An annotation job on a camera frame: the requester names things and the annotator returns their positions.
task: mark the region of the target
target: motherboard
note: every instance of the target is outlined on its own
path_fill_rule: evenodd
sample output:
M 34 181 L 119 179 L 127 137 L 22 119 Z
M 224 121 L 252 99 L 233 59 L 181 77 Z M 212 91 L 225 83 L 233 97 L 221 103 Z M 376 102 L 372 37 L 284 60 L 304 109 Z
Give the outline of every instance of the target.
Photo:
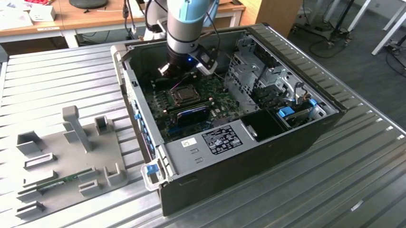
M 145 96 L 167 143 L 245 115 L 225 80 L 225 76 L 190 73 L 178 80 L 159 78 L 150 81 Z

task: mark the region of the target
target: white paper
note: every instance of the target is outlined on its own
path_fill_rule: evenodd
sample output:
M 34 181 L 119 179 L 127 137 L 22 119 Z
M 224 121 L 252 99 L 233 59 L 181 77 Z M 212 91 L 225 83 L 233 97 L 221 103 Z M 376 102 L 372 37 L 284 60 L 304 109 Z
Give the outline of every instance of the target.
M 30 15 L 21 10 L 0 11 L 0 30 L 33 26 Z

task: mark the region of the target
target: metal table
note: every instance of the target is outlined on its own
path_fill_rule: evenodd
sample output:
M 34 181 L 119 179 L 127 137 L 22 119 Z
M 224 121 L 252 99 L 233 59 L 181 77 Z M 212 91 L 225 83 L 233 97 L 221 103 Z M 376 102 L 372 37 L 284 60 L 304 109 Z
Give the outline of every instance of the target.
M 13 56 L 0 84 L 0 221 L 14 217 L 17 153 L 10 135 L 54 122 L 62 105 L 79 107 L 82 123 L 106 114 L 115 120 L 130 174 L 123 188 L 51 214 L 23 227 L 397 227 L 406 225 L 405 131 L 265 26 L 256 29 L 300 68 L 349 107 L 349 112 L 312 149 L 200 205 L 163 217 L 159 197 L 145 188 L 143 163 L 130 117 L 115 81 L 110 46 Z

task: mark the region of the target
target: desk leg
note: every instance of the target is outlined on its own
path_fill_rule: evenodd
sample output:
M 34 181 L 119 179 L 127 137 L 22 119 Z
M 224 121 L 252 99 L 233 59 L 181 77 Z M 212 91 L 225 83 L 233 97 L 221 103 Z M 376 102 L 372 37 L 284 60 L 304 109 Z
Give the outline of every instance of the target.
M 357 24 L 358 24 L 358 22 L 360 22 L 360 20 L 361 20 L 361 18 L 364 16 L 365 12 L 368 11 L 369 4 L 370 4 L 370 0 L 366 0 L 366 3 L 364 3 L 364 6 L 362 6 L 360 12 L 357 13 L 357 16 L 356 16 L 356 18 L 354 18 L 354 20 L 353 20 L 353 22 L 350 24 L 350 27 L 349 27 L 349 31 L 350 32 L 356 28 L 356 26 L 357 26 Z
M 75 30 L 63 30 L 63 37 L 69 44 L 70 48 L 78 48 L 78 40 L 77 40 L 77 31 Z
M 234 11 L 234 15 L 230 20 L 230 27 L 237 27 L 241 25 L 242 20 L 242 10 Z
M 404 12 L 406 7 L 406 2 L 404 3 L 403 7 L 400 8 L 400 10 L 397 11 L 397 13 L 395 14 L 392 20 L 388 22 L 384 30 L 386 31 L 389 29 L 389 27 L 393 25 L 395 20 L 399 18 L 399 16 L 401 15 L 401 13 Z
M 381 43 L 378 44 L 378 46 L 376 47 L 374 51 L 373 51 L 373 55 L 377 55 L 378 52 L 381 51 L 382 47 L 388 44 L 389 39 L 393 37 L 395 33 L 397 32 L 399 28 L 401 27 L 401 25 L 404 24 L 406 20 L 406 12 L 404 13 L 403 17 L 400 18 L 399 22 L 396 23 L 396 25 L 393 26 L 393 29 L 389 31 L 389 33 L 386 34 L 385 38 L 382 39 Z
M 332 5 L 332 8 L 330 8 L 330 10 L 329 10 L 329 13 L 328 13 L 328 15 L 326 15 L 324 21 L 330 21 L 330 18 L 332 18 L 332 16 L 333 16 L 333 13 L 334 13 L 334 11 L 336 11 L 336 8 L 337 8 L 340 2 L 341 2 L 341 0 L 334 0 L 333 5 Z

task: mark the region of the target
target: white table leg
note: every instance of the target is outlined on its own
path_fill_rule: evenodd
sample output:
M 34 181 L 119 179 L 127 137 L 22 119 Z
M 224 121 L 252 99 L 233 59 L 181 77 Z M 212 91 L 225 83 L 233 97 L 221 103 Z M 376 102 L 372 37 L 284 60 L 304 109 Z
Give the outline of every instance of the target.
M 400 18 L 399 22 L 396 23 L 393 29 L 389 31 L 389 33 L 386 34 L 385 38 L 382 39 L 381 43 L 378 44 L 378 46 L 376 47 L 374 51 L 373 51 L 373 55 L 377 55 L 378 52 L 381 51 L 382 47 L 388 44 L 389 39 L 393 37 L 396 31 L 399 30 L 399 28 L 401 27 L 401 25 L 404 24 L 406 20 L 406 12 L 404 13 L 403 17 Z
M 312 15 L 310 15 L 310 18 L 309 18 L 309 23 L 310 23 L 310 24 L 313 23 L 313 20 L 316 19 L 316 16 L 317 16 L 317 14 L 318 14 L 320 8 L 322 7 L 324 1 L 325 1 L 325 0 L 317 0 L 317 6 L 316 6 L 316 9 L 314 9 L 314 11 L 312 12 Z
M 65 30 L 63 31 L 63 37 L 65 37 L 65 40 L 66 40 L 70 48 L 78 48 L 79 47 L 75 30 Z
M 369 4 L 370 4 L 370 0 L 366 0 L 366 3 L 364 3 L 364 6 L 362 6 L 360 12 L 357 13 L 357 16 L 356 16 L 356 18 L 354 18 L 354 20 L 353 20 L 353 22 L 350 24 L 350 27 L 349 27 L 349 31 L 350 32 L 356 28 L 356 26 L 357 26 L 357 24 L 358 24 L 358 22 L 360 22 L 360 20 L 361 20 L 361 18 L 364 16 L 365 12 L 368 11 Z
M 399 16 L 401 15 L 401 13 L 404 12 L 406 7 L 406 2 L 404 3 L 403 7 L 400 8 L 400 10 L 397 11 L 397 13 L 395 14 L 392 20 L 388 22 L 384 30 L 386 31 L 389 29 L 389 27 L 393 25 L 395 20 L 399 18 Z
M 330 21 L 330 18 L 333 16 L 333 13 L 336 11 L 336 8 L 337 8 L 340 2 L 341 2 L 341 0 L 334 0 L 333 5 L 332 5 L 330 10 L 329 10 L 329 13 L 328 13 L 324 21 Z
M 241 20 L 242 20 L 242 10 L 238 10 L 234 12 L 234 15 L 232 17 L 230 21 L 230 27 L 237 27 L 241 25 Z

